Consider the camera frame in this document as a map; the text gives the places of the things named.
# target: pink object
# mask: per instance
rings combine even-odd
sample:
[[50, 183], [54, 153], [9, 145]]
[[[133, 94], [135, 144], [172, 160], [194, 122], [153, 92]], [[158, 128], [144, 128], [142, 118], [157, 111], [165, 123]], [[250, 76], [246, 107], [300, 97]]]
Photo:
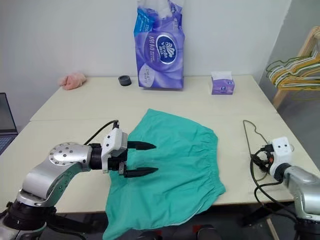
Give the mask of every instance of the pink object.
[[82, 73], [71, 73], [65, 77], [59, 79], [59, 85], [63, 87], [64, 90], [76, 89], [86, 81], [85, 75]]

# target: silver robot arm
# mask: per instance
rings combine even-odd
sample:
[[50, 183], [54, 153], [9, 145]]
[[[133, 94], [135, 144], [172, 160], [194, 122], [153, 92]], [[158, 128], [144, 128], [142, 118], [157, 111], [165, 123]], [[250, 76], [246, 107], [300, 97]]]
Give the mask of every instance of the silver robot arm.
[[61, 143], [25, 177], [14, 203], [0, 216], [0, 240], [37, 239], [46, 227], [49, 216], [72, 178], [81, 172], [118, 171], [125, 178], [142, 177], [157, 171], [153, 167], [127, 170], [128, 149], [149, 150], [156, 146], [147, 142], [128, 141], [128, 135], [114, 125], [98, 143], [81, 145]]
[[297, 217], [320, 224], [320, 179], [298, 166], [290, 166], [284, 171], [284, 185], [294, 197]]
[[294, 199], [300, 240], [320, 240], [320, 178], [301, 167], [292, 166], [291, 145], [286, 137], [274, 139], [263, 147], [268, 161], [255, 154], [254, 163], [288, 188]]

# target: floor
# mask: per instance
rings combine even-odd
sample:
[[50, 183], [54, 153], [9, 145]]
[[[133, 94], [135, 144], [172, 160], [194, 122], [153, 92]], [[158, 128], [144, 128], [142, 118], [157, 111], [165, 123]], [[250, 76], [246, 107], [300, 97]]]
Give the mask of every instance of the floor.
[[[249, 206], [253, 211], [257, 209], [257, 205]], [[243, 216], [242, 213], [235, 213], [234, 211], [222, 211], [222, 212], [205, 212], [200, 215], [194, 216], [188, 222], [180, 226], [169, 226], [159, 229], [163, 240], [195, 240], [195, 234], [193, 233], [193, 226], [196, 225], [213, 225], [223, 240], [273, 240], [272, 234], [265, 220], [250, 227], [240, 227], [238, 222]], [[67, 218], [74, 219], [80, 222], [92, 217], [90, 214], [68, 214]], [[106, 215], [103, 213], [94, 215], [95, 221], [100, 224], [98, 227], [100, 233], [85, 234], [84, 236], [88, 240], [101, 240], [102, 235], [107, 224]], [[292, 240], [294, 239], [294, 226], [290, 220], [281, 216], [272, 216], [272, 223], [277, 231], [280, 240]], [[130, 230], [119, 237], [117, 240], [135, 240], [142, 231]], [[50, 229], [46, 229], [41, 240], [79, 240], [77, 236], [65, 235], [61, 233], [53, 232]]]

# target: white table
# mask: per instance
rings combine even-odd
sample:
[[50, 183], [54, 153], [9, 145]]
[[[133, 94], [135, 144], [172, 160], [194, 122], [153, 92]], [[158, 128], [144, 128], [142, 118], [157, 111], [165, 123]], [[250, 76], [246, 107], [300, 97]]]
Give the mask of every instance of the white table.
[[[130, 133], [140, 121], [141, 115], [147, 111], [147, 107], [144, 109], [140, 107], [141, 114], [128, 116], [125, 104], [121, 101], [118, 104], [123, 108], [123, 111], [119, 111], [117, 115], [120, 127]], [[62, 142], [84, 143], [100, 126], [114, 118], [112, 114], [109, 115], [110, 118], [101, 119], [30, 122], [0, 156], [0, 206], [3, 207], [8, 201], [15, 199], [26, 174], [47, 157], [53, 146]], [[250, 159], [242, 122], [244, 119], [254, 122], [258, 131], [264, 134], [267, 140], [287, 136], [295, 147], [294, 163], [307, 171], [320, 175], [313, 161], [277, 113], [270, 114], [268, 117], [263, 114], [217, 116], [214, 112], [210, 114], [210, 111], [206, 111], [203, 115], [192, 115], [190, 119], [213, 129], [218, 136], [217, 161], [220, 179], [226, 187], [226, 193], [218, 198], [215, 205], [256, 202], [253, 195], [255, 186], [250, 176]], [[109, 130], [103, 131], [93, 142], [101, 142]], [[263, 140], [253, 133], [253, 128], [249, 125], [248, 133], [251, 149], [253, 151], [259, 149], [264, 144]], [[258, 169], [255, 172], [257, 178], [262, 176]], [[80, 173], [69, 184], [56, 205], [57, 210], [60, 213], [104, 211], [109, 187], [110, 178], [107, 174], [102, 174], [101, 170]], [[266, 188], [266, 190], [279, 201], [292, 200], [292, 196], [282, 185]], [[267, 200], [262, 195], [259, 197], [262, 200]]]
[[233, 95], [211, 95], [209, 76], [185, 77], [183, 91], [145, 90], [121, 86], [116, 77], [89, 78], [82, 86], [60, 88], [31, 118], [31, 121], [142, 117], [148, 108], [186, 118], [219, 115], [269, 115], [277, 111], [252, 76], [234, 76]]

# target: purple tissue package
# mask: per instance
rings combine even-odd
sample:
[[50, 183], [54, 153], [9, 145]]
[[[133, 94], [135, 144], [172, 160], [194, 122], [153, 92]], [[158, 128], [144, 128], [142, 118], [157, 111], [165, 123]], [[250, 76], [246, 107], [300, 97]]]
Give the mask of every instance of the purple tissue package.
[[134, 28], [139, 86], [182, 89], [185, 41], [182, 6], [170, 0], [158, 0], [162, 1], [162, 8], [164, 5], [168, 9], [163, 16], [164, 11], [152, 8], [146, 4], [148, 1], [139, 1]]
[[233, 79], [217, 79], [212, 78], [212, 94], [213, 95], [232, 95], [235, 89]]

